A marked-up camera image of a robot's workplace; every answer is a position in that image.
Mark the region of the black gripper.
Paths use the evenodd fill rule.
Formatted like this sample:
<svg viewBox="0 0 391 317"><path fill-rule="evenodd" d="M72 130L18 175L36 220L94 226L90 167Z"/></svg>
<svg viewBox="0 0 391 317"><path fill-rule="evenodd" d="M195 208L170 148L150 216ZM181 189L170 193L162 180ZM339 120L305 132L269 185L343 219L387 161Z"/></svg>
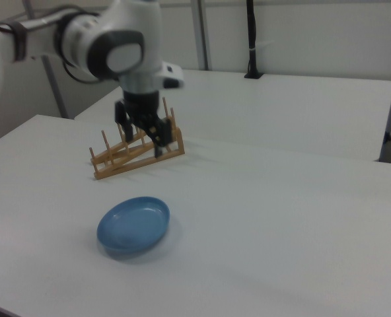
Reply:
<svg viewBox="0 0 391 317"><path fill-rule="evenodd" d="M122 127L125 140L133 139L132 124L146 128L145 132L154 144L155 157L160 157L162 149L172 142L172 123L168 118L159 118L158 108L158 91L147 94L124 91L124 102L118 100L115 103L115 122Z"/></svg>

